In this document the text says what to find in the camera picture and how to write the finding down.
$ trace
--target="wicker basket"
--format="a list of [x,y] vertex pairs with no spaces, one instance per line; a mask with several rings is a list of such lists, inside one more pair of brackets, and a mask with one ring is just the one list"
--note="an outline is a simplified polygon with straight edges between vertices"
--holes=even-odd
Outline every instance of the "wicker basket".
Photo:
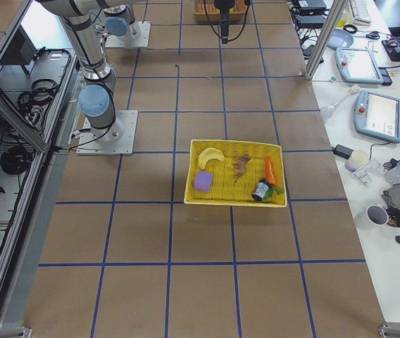
[[[206,148],[221,150],[225,156],[223,162],[209,161],[204,171],[213,174],[213,185],[209,192],[194,189],[198,167],[199,154]],[[250,156],[246,165],[246,173],[238,180],[234,164],[244,154]],[[265,177],[265,159],[272,157],[272,167],[277,187],[283,189],[282,194],[276,194],[264,202],[256,202],[251,193],[255,191],[258,181]],[[243,141],[225,141],[217,139],[193,139],[191,141],[189,172],[185,188],[186,204],[209,204],[226,206],[258,206],[279,208],[287,205],[285,173],[283,170],[282,149],[274,144]]]
[[[230,10],[230,20],[231,21],[239,21],[245,14],[245,10],[247,6],[245,6],[244,0],[236,0],[235,7]],[[208,11],[209,20],[212,23],[218,23],[220,20],[219,10],[214,7],[212,0],[206,0],[206,10]],[[195,0],[194,2],[194,15],[197,21],[207,22],[208,18],[205,14],[204,8],[204,0]]]

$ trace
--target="purple sponge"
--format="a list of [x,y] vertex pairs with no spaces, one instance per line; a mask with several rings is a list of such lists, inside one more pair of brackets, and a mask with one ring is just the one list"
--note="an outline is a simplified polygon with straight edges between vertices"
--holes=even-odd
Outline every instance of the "purple sponge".
[[199,171],[195,177],[194,189],[200,192],[209,192],[213,184],[213,174]]

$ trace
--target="grid floor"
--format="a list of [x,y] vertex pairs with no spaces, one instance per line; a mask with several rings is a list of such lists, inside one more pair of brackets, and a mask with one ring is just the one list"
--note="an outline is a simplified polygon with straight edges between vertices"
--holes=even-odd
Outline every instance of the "grid floor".
[[[24,325],[35,337],[377,337],[383,323],[285,3],[222,45],[192,2],[135,4],[108,51],[132,156],[70,154]],[[240,29],[231,27],[231,35]],[[283,147],[288,207],[184,205],[191,139]]]

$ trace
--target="carrot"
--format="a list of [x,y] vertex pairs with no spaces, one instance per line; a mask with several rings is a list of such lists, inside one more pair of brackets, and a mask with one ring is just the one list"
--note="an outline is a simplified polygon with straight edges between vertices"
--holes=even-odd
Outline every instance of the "carrot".
[[268,181],[271,185],[275,185],[277,183],[277,180],[273,175],[272,158],[270,156],[265,158],[265,180]]

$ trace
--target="white cup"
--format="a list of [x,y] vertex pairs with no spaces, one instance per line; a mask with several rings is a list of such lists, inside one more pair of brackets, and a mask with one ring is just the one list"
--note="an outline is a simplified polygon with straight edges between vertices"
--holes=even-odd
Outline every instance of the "white cup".
[[362,150],[354,150],[350,154],[349,159],[346,162],[346,169],[348,171],[355,171],[361,168],[363,165],[369,162],[369,155]]
[[376,230],[386,227],[388,220],[386,210],[378,204],[373,204],[355,217],[355,225],[360,230]]

